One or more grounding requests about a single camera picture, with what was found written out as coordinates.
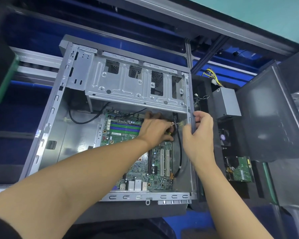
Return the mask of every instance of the pcie slot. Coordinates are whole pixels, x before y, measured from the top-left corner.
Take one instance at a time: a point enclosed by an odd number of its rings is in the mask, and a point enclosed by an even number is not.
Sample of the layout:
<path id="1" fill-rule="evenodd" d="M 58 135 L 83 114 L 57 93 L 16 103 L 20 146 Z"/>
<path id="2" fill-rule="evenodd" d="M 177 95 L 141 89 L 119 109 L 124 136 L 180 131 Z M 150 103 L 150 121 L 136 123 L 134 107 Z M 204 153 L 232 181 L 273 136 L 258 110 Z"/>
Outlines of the pcie slot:
<path id="1" fill-rule="evenodd" d="M 159 173 L 160 176 L 164 176 L 164 149 L 161 149 L 159 152 L 159 163 L 160 163 L 160 167 L 159 167 Z"/>
<path id="2" fill-rule="evenodd" d="M 170 175 L 170 158 L 169 158 L 169 150 L 165 150 L 165 176 L 168 176 Z"/>

